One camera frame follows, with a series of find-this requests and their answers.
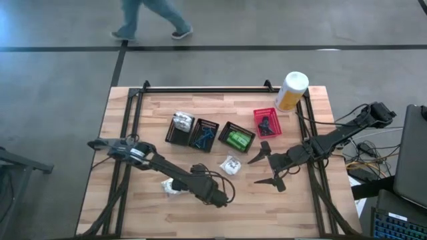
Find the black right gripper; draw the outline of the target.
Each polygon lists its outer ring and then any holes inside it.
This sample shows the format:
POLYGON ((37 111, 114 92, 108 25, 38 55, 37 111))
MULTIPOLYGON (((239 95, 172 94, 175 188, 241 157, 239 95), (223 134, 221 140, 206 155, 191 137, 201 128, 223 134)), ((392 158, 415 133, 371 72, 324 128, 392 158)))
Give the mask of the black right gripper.
POLYGON ((285 191, 286 186, 283 178, 289 173, 290 168, 299 165, 298 161, 302 158, 301 154, 304 153, 304 146, 296 145, 288 149, 286 153, 271 154, 269 143, 267 141, 262 141, 260 152, 252 160, 248 161, 248 164, 261 161, 267 157, 273 176, 269 179, 255 181, 255 184, 273 185, 279 192, 285 191))

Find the black slotted plastic basket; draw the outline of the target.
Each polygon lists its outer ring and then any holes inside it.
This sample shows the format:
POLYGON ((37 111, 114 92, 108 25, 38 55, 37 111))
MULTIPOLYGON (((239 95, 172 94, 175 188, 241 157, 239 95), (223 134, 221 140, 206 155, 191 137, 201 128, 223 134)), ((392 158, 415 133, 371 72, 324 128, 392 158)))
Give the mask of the black slotted plastic basket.
POLYGON ((193 133, 191 134, 191 137, 189 139, 189 146, 194 148, 194 149, 198 149, 200 151, 204 151, 206 153, 209 153, 211 151, 211 148, 214 144, 215 138, 216 138, 216 134, 218 132, 219 129, 219 124, 218 123, 214 123, 212 121, 208 121, 205 119, 198 119, 195 127, 193 129, 193 133), (212 128, 213 134, 215 135, 215 137, 209 139, 206 143, 206 148, 205 149, 199 149, 197 148, 193 143, 194 141, 196 141, 201 135, 203 135, 203 127, 209 127, 212 128))
POLYGON ((193 126, 195 123, 195 117, 191 117, 191 124, 189 127, 189 131, 185 132, 175 127, 173 120, 169 125, 169 129, 167 131, 165 142, 176 144, 176 145, 189 145, 189 139, 191 137, 191 132, 193 130, 193 126))
POLYGON ((245 129, 245 128, 243 128, 243 127, 240 127, 239 125, 236 125, 236 124, 228 121, 226 123, 225 127, 222 129, 222 132, 220 133, 220 136, 218 137, 218 140, 221 141, 222 143, 228 145, 229 147, 233 148, 231 145, 229 145, 226 142, 226 139, 230 136, 230 133, 236 132, 236 131, 242 132, 243 134, 251 137, 251 141, 248 143, 248 145, 247 145, 246 148, 241 148, 242 149, 241 151, 235 149, 235 150, 237 150, 237 151, 239 151, 241 153, 247 153, 249 151, 250 147, 252 146, 252 143, 253 143, 253 141, 255 139, 256 134, 253 133, 253 132, 251 132, 251 131, 249 131, 249 130, 247 130, 247 129, 245 129))

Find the red slotted plastic basket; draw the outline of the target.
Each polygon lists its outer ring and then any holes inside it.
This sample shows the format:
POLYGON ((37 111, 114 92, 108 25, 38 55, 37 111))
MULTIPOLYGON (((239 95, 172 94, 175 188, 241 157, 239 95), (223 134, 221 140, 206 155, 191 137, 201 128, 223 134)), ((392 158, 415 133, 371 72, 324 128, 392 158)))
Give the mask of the red slotted plastic basket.
POLYGON ((274 108, 266 108, 266 109, 256 109, 254 110, 254 122, 256 126, 256 130, 260 139, 277 137, 282 134, 282 128, 280 127, 280 122, 278 119, 278 115, 274 108), (270 136, 261 136, 260 130, 258 129, 258 124, 262 121, 264 116, 268 116, 270 120, 270 128, 276 133, 275 135, 270 136))

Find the white yellow wipes canister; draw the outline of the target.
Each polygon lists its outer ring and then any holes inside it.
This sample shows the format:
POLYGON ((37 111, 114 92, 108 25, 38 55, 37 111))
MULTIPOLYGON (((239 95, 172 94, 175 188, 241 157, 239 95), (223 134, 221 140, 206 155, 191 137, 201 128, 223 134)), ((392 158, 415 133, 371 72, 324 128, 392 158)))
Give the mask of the white yellow wipes canister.
POLYGON ((279 111, 294 109, 309 86, 308 77, 299 71, 292 71, 286 75, 284 82, 275 100, 279 111))

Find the black power brick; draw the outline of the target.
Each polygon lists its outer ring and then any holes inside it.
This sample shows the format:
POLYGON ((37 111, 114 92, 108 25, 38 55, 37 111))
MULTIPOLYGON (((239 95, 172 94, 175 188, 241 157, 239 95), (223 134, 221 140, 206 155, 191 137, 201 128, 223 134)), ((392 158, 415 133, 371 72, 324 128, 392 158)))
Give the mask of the black power brick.
POLYGON ((378 180, 378 176, 376 174, 365 169, 349 169, 347 172, 350 177, 364 183, 378 180))

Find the white paper sheet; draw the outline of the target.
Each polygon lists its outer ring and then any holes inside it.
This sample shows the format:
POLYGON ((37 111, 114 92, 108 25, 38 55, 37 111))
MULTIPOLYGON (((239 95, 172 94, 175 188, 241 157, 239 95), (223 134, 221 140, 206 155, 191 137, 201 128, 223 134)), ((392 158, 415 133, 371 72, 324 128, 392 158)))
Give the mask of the white paper sheet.
MULTIPOLYGON (((357 180, 355 180, 355 179, 354 179, 354 178, 352 178, 351 176, 349 176, 349 177, 348 177, 348 179, 349 179, 349 181, 350 181, 350 186, 351 186, 351 187, 354 187, 354 186, 360 185, 360 182, 358 182, 357 180)), ((357 213, 358 213, 358 217, 360 217, 360 216, 361 216, 361 214, 362 214, 363 208, 364 208, 364 206, 365 206, 365 204, 366 204, 366 198, 359 199, 359 200, 355 200, 355 201, 354 201, 354 203, 355 203, 355 206, 356 206, 356 210, 357 210, 357 213)))

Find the backlit black keyboard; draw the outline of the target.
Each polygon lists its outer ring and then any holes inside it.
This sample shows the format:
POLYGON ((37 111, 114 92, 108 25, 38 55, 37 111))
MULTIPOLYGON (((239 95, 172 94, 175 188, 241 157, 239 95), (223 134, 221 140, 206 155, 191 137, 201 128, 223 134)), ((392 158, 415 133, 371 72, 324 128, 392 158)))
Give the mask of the backlit black keyboard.
POLYGON ((427 221, 372 208, 370 234, 392 240, 427 240, 427 221))

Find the grey laptop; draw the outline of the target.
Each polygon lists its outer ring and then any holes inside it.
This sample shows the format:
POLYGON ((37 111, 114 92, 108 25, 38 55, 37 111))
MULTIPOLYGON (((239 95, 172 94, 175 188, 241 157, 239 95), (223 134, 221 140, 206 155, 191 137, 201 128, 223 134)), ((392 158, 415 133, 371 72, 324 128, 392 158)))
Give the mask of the grey laptop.
POLYGON ((427 209, 427 106, 406 108, 394 191, 427 209))

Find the grey metal stand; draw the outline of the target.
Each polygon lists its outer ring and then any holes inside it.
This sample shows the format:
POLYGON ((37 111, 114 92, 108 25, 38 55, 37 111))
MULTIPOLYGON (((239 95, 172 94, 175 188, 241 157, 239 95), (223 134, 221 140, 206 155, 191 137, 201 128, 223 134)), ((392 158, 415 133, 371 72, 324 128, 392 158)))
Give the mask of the grey metal stand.
POLYGON ((13 225, 34 170, 51 174, 53 165, 16 155, 0 147, 0 240, 6 239, 8 228, 13 225))

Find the person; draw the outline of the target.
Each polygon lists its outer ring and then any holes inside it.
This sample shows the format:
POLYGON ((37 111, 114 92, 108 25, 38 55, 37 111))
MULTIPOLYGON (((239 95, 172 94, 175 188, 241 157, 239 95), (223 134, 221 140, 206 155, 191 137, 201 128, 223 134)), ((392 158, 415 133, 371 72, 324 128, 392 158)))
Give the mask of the person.
POLYGON ((193 27, 186 21, 169 0, 121 0, 123 25, 110 35, 118 41, 133 41, 137 31, 139 8, 144 5, 150 11, 170 22, 175 30, 171 38, 183 39, 193 33, 193 27))

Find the black metal table frame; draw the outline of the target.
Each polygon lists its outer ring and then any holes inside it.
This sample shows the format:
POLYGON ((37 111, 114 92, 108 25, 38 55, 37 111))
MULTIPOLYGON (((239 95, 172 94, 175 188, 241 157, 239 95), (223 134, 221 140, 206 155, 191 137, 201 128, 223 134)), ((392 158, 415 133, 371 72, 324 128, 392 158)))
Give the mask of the black metal table frame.
MULTIPOLYGON (((253 112, 272 107, 276 92, 267 87, 114 87, 109 93, 101 124, 102 138, 127 137, 137 133, 142 141, 156 146, 168 161, 183 169, 203 163, 219 171, 230 148, 215 141, 209 153, 165 142, 176 111, 196 119, 218 123, 228 121, 254 131, 253 112)), ((240 155, 242 168, 230 177, 227 194, 236 189, 227 207, 204 205, 186 193, 168 196, 161 188, 165 176, 156 171, 127 168, 98 151, 89 174, 87 190, 77 224, 77 233, 86 232, 106 206, 110 192, 129 179, 126 198, 113 209, 103 232, 123 238, 280 238, 316 237, 319 234, 312 191, 306 167, 294 169, 284 181, 282 193, 269 185, 255 184, 272 172, 263 160, 248 164, 258 154, 260 140, 240 155)))

